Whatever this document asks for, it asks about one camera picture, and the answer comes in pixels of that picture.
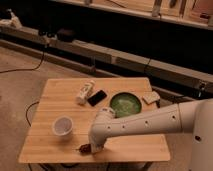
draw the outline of black phone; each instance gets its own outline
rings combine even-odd
[[[107,97],[107,94],[103,90],[100,90],[96,94],[91,96],[89,99],[87,99],[87,101],[91,106],[95,106],[97,103],[99,103],[101,100],[103,100],[106,97]]]

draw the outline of white cup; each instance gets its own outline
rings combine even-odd
[[[52,126],[53,133],[60,137],[69,135],[72,129],[73,121],[70,117],[67,116],[57,118]]]

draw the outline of tabletop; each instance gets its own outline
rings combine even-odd
[[[76,104],[75,97],[84,83],[95,81],[93,93],[104,90],[107,98],[95,107]],[[43,90],[37,111],[19,156],[20,163],[98,163],[168,161],[170,153],[165,136],[134,135],[109,138],[103,151],[82,155],[77,149],[87,144],[88,132],[101,107],[109,106],[110,99],[119,92],[131,92],[142,103],[142,111],[156,108],[146,105],[141,97],[152,91],[147,78],[72,78],[49,79]],[[73,131],[68,140],[52,132],[52,124],[60,116],[73,120]]]

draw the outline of cable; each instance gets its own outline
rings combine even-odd
[[[96,72],[96,60],[95,60],[95,57],[91,58],[91,72],[92,73]]]
[[[32,167],[31,167],[30,163],[28,163],[28,167],[29,167],[29,170],[30,170],[30,171],[33,171],[33,169],[32,169]]]
[[[105,0],[105,1],[111,2],[111,3],[117,5],[117,6],[121,7],[121,8],[126,8],[125,6],[119,4],[119,3],[115,2],[115,1],[112,1],[112,0]]]
[[[27,123],[29,124],[29,126],[31,126],[31,123],[30,123],[29,118],[28,118],[28,111],[29,111],[29,109],[30,109],[32,106],[34,106],[34,105],[36,105],[36,104],[38,104],[38,103],[39,103],[39,101],[32,103],[32,104],[27,108],[27,110],[26,110],[25,117],[26,117],[26,120],[27,120]]]
[[[149,168],[152,166],[153,162],[146,162],[142,168],[142,171],[148,171]]]
[[[159,12],[159,16],[160,16],[160,21],[162,20],[162,14]]]
[[[182,99],[186,97],[186,95],[181,95],[181,96],[173,96],[173,99],[172,99],[172,104],[176,103],[177,102],[177,99]]]
[[[16,72],[16,71],[35,71],[35,70],[37,70],[37,69],[41,66],[41,64],[43,63],[43,61],[44,61],[44,56],[45,56],[45,51],[43,50],[41,60],[40,60],[39,64],[38,64],[35,68],[29,68],[29,69],[11,69],[11,70],[6,70],[6,71],[0,71],[0,74],[4,74],[4,73],[8,73],[8,72]]]

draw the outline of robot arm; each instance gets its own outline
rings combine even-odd
[[[103,149],[109,137],[193,132],[190,171],[213,170],[213,99],[175,104],[115,119],[111,108],[102,108],[89,132],[92,153]]]
[[[118,119],[111,108],[102,108],[89,132],[92,153],[100,151],[109,137],[192,132],[195,113],[202,102],[174,104]]]

